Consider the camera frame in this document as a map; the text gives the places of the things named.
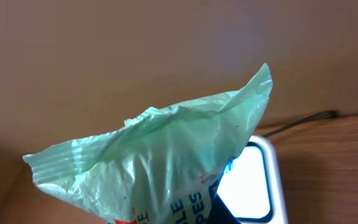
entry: light green plastic bag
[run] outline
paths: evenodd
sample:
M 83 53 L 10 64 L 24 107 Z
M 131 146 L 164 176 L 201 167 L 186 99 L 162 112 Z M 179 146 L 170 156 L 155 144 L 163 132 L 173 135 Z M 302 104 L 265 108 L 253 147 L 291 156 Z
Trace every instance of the light green plastic bag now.
M 223 169 L 247 144 L 272 85 L 264 64 L 238 91 L 151 107 L 117 131 L 23 159 L 40 190 L 110 223 L 204 223 Z

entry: wooden table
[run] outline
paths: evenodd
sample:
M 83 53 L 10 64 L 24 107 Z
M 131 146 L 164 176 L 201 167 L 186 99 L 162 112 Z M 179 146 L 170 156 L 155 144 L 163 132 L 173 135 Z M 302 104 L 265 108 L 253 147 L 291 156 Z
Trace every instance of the wooden table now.
M 313 121 L 270 140 L 290 223 L 358 223 L 358 116 Z
M 270 140 L 280 162 L 290 224 L 358 224 L 358 116 L 313 121 Z M 106 224 L 36 189 L 29 169 L 1 209 L 0 224 L 5 223 Z

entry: white device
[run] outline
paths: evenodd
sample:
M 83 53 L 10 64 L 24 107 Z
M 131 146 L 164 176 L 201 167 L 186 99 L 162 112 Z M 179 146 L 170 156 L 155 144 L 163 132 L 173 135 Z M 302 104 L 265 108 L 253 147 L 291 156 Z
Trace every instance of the white device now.
M 275 149 L 263 137 L 226 167 L 218 195 L 241 223 L 288 223 Z

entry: plastic bag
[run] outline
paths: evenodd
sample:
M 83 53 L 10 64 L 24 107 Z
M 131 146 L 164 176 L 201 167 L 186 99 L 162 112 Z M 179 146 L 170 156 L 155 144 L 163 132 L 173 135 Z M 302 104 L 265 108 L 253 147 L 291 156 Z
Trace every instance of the plastic bag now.
M 223 169 L 247 144 L 272 85 L 264 64 L 238 91 L 151 107 L 117 131 L 23 159 L 40 190 L 110 223 L 204 223 Z

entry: screen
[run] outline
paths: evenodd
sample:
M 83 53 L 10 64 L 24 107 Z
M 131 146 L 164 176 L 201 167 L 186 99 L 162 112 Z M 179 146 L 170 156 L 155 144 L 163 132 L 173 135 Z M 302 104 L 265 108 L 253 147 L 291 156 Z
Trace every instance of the screen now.
M 227 165 L 218 195 L 238 219 L 261 219 L 270 213 L 264 157 L 257 146 L 247 146 Z

